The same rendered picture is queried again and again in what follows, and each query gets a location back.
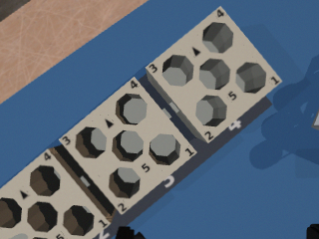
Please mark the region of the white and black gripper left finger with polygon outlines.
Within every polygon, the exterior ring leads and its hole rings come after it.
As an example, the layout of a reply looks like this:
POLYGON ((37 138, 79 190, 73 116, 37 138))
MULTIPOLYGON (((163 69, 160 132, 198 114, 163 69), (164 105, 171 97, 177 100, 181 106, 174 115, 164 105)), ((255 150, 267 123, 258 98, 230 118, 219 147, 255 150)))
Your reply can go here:
POLYGON ((130 226, 120 226, 115 239, 135 239, 135 229, 130 226))

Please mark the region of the blue flat mat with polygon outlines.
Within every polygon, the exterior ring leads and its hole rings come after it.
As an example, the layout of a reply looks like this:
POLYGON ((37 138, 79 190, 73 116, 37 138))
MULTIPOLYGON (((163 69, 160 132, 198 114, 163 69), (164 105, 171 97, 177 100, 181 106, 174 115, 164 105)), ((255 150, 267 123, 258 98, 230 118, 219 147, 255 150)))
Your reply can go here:
POLYGON ((135 239, 306 239, 319 224, 319 0, 149 0, 0 104, 0 188, 221 6, 282 82, 129 225, 135 239))

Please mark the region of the white tube rack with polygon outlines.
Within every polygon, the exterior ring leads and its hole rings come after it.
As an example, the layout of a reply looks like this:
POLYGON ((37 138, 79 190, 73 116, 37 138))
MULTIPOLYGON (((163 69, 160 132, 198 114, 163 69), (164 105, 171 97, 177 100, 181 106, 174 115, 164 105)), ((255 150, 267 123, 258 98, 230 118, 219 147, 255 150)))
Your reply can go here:
POLYGON ((312 123, 312 127, 319 130, 319 109, 314 119, 314 122, 312 123))

